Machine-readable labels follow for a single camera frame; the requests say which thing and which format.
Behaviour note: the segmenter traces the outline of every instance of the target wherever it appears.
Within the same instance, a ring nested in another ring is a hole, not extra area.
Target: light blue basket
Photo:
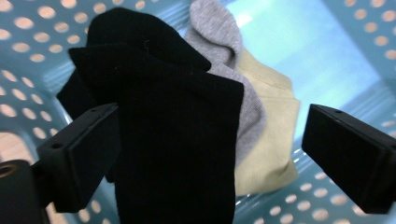
[[[245,46],[293,81],[302,101],[292,157],[300,177],[272,193],[237,198],[234,223],[396,223],[365,215],[300,149],[309,104],[340,108],[396,136],[396,1],[223,1]],[[67,50],[85,45],[99,13],[128,7],[182,34],[189,0],[0,0],[0,132],[35,148],[71,120],[55,98],[74,66]],[[69,223],[119,223],[114,187],[103,181]]]

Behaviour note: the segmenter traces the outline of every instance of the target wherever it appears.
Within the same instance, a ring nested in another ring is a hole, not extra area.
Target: perforated basket wall
[[[300,149],[309,104],[340,108],[396,137],[396,1],[223,1],[245,46],[293,81],[302,101],[292,157],[300,177],[272,193],[236,199],[235,223],[396,223],[365,215]],[[35,148],[70,118],[55,94],[74,69],[92,18],[113,7],[154,14],[183,33],[189,0],[0,0],[0,132]],[[102,182],[69,223],[119,223],[113,186]]]

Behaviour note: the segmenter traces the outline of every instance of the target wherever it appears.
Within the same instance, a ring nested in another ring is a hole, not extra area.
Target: beige sock
[[[290,153],[300,101],[288,77],[261,64],[246,49],[236,70],[253,85],[266,112],[259,141],[235,169],[236,195],[279,189],[297,177]]]

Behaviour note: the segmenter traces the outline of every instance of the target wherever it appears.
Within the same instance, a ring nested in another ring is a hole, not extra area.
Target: basket hole
[[[388,44],[388,38],[386,36],[382,36],[382,35],[378,36],[375,39],[375,44],[378,46],[385,46]]]
[[[316,221],[324,221],[329,217],[329,212],[326,209],[318,209],[312,213],[312,217]]]
[[[79,12],[78,14],[75,15],[75,21],[78,23],[84,23],[87,20],[88,20],[88,16],[83,12]]]
[[[34,26],[34,23],[25,17],[19,17],[15,19],[14,24],[24,30],[31,29]]]
[[[32,61],[34,63],[41,63],[44,60],[46,60],[46,57],[42,54],[34,54],[34,55],[30,56],[30,61]]]
[[[35,41],[37,41],[39,43],[45,43],[50,40],[50,36],[43,32],[35,34],[33,36],[33,38],[35,39]]]
[[[56,129],[49,129],[49,133],[52,136],[55,135],[57,132],[58,132],[58,130],[56,130]]]
[[[33,112],[33,110],[31,110],[29,108],[24,108],[22,110],[22,113],[28,119],[36,119],[37,118],[37,116],[35,115],[35,112]]]
[[[28,86],[28,87],[30,87],[30,88],[33,88],[33,87],[35,86],[35,84],[33,84],[33,82],[32,82],[29,78],[27,78],[27,77],[23,77],[23,78],[22,78],[22,82],[23,82],[26,86]]]
[[[78,212],[78,216],[79,216],[79,219],[82,222],[89,222],[90,221],[90,213],[86,209],[80,210]]]
[[[11,37],[11,34],[9,31],[0,29],[0,40],[7,40]]]
[[[270,215],[271,216],[277,216],[277,215],[279,215],[279,213],[282,211],[282,209],[279,207],[279,206],[276,206],[276,207],[273,207],[273,208],[271,208],[271,210],[270,210]]]
[[[265,223],[265,221],[264,221],[264,218],[259,218],[259,219],[256,219],[256,221],[254,221],[254,224],[264,224]]]
[[[96,12],[97,14],[105,12],[106,6],[103,3],[97,3],[95,4],[95,6],[93,6],[93,11]]]
[[[297,196],[295,194],[291,194],[285,199],[286,203],[294,203],[296,200]]]
[[[335,220],[333,224],[350,224],[350,222],[348,219],[343,218]]]
[[[371,5],[373,7],[382,7],[384,6],[385,0],[372,0]]]
[[[0,105],[0,113],[10,118],[17,117],[17,111],[10,105]]]
[[[364,30],[367,33],[372,33],[374,31],[376,31],[376,23],[375,22],[368,22],[366,23],[366,25],[364,26]]]
[[[385,53],[385,56],[390,60],[396,59],[396,50],[395,49],[387,50],[387,52]]]
[[[100,206],[99,202],[97,202],[96,200],[93,200],[91,202],[91,208],[92,208],[92,211],[96,214],[99,214],[100,211],[102,210],[102,207]]]
[[[37,12],[38,15],[44,19],[52,19],[56,15],[56,12],[52,7],[40,7]]]
[[[20,90],[12,89],[12,94],[14,94],[14,96],[17,97],[19,100],[26,100],[25,94],[23,94],[23,92],[21,92]]]
[[[30,46],[25,43],[16,43],[12,45],[12,48],[19,53],[24,53],[30,49]]]
[[[110,220],[108,220],[107,218],[103,219],[102,224],[111,224]]]
[[[61,4],[64,7],[72,8],[72,7],[76,6],[77,2],[76,2],[76,0],[62,0]]]
[[[41,115],[41,118],[43,118],[44,120],[46,120],[48,122],[52,121],[52,117],[46,111],[41,111],[40,115]]]
[[[2,70],[1,72],[3,74],[3,77],[5,77],[6,79],[8,79],[12,82],[17,81],[17,78],[12,73],[10,73],[8,70]]]
[[[51,45],[49,47],[49,51],[52,53],[59,53],[62,52],[64,48],[61,45]]]
[[[69,37],[67,37],[67,42],[69,42],[69,44],[77,44],[79,42],[79,36],[70,35]]]
[[[325,173],[321,172],[321,173],[318,173],[315,175],[315,179],[322,180],[322,179],[326,178],[326,176],[327,175]]]
[[[385,11],[382,14],[383,21],[394,21],[396,19],[396,12],[392,10]]]
[[[292,214],[285,214],[280,218],[280,223],[282,224],[290,224],[293,221]]]
[[[342,194],[337,194],[332,196],[330,201],[332,202],[333,205],[341,206],[347,202],[347,196]]]
[[[43,100],[36,94],[32,94],[32,100],[35,101],[38,105],[43,104]]]
[[[366,16],[367,16],[367,12],[366,12],[366,10],[364,10],[364,9],[358,9],[358,10],[356,10],[356,12],[355,12],[355,18],[356,18],[357,20],[362,20],[362,19],[364,19]]]
[[[344,2],[344,4],[345,4],[347,7],[353,7],[353,6],[355,6],[355,4],[356,4],[356,0],[346,0],[346,1]]]
[[[29,164],[35,162],[24,141],[14,133],[0,133],[0,155],[4,161],[24,160]]]
[[[69,30],[69,25],[65,22],[58,22],[53,27],[59,33],[65,33]]]
[[[323,198],[324,196],[327,195],[327,190],[326,189],[317,189],[314,191],[314,195],[317,198]]]
[[[302,191],[309,191],[312,189],[312,185],[310,183],[305,183],[300,186],[300,190]]]
[[[123,3],[123,0],[113,0],[113,4],[118,6],[121,5]]]
[[[9,12],[12,10],[12,4],[7,0],[0,2],[0,12]]]
[[[35,136],[39,139],[45,139],[47,137],[46,133],[44,132],[44,130],[42,130],[39,127],[35,127],[33,128],[33,133],[35,134]]]
[[[311,203],[309,201],[302,201],[297,204],[297,209],[301,212],[308,210],[311,207]]]
[[[134,7],[135,7],[137,10],[142,10],[142,9],[145,7],[145,5],[146,5],[145,1],[138,1],[138,2],[134,5]]]
[[[0,87],[0,95],[6,95],[6,91],[2,87]]]
[[[352,207],[353,212],[359,217],[366,217],[368,214],[364,213],[356,204]]]
[[[396,124],[396,120],[389,120],[381,123],[381,126],[384,128],[391,127]]]

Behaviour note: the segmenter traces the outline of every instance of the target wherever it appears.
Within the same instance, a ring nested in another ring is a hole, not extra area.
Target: ribbed fabric
[[[232,223],[241,83],[139,49],[71,49],[90,92],[120,107],[122,223]]]
[[[261,64],[246,49],[237,71],[259,94],[267,122],[256,146],[235,169],[236,195],[279,189],[297,177],[291,147],[300,101],[294,98],[288,77]]]
[[[208,72],[245,86],[236,143],[238,166],[256,144],[265,124],[259,96],[248,79],[233,70],[242,49],[242,37],[233,15],[216,0],[192,0],[190,17],[191,27],[184,38],[212,63]]]

